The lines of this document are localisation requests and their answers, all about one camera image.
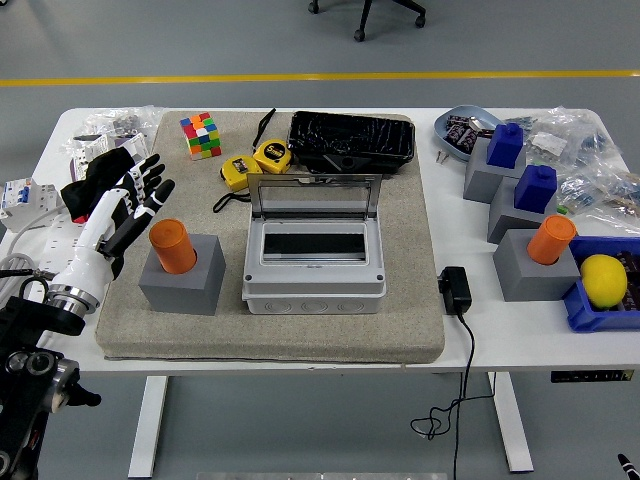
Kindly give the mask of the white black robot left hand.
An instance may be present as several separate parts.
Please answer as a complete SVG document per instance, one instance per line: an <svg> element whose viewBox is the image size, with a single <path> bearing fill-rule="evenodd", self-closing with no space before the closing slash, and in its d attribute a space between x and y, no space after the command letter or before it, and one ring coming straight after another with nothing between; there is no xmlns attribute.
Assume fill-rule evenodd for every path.
<svg viewBox="0 0 640 480"><path fill-rule="evenodd" d="M161 178L164 169L160 156L153 154L102 194L71 262L52 280L46 304L88 313L101 305L108 285L122 270L126 249L146 230L175 187L173 180Z"/></svg>

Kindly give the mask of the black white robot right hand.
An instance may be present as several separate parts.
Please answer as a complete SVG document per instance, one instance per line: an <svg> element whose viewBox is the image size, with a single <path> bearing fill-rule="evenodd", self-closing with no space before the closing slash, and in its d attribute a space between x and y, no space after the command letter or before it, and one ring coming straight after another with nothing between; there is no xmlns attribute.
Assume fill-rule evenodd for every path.
<svg viewBox="0 0 640 480"><path fill-rule="evenodd" d="M634 464L627 458L626 455L619 453L617 455L621 468L627 475L629 480L640 480L640 473L634 466Z"/></svg>

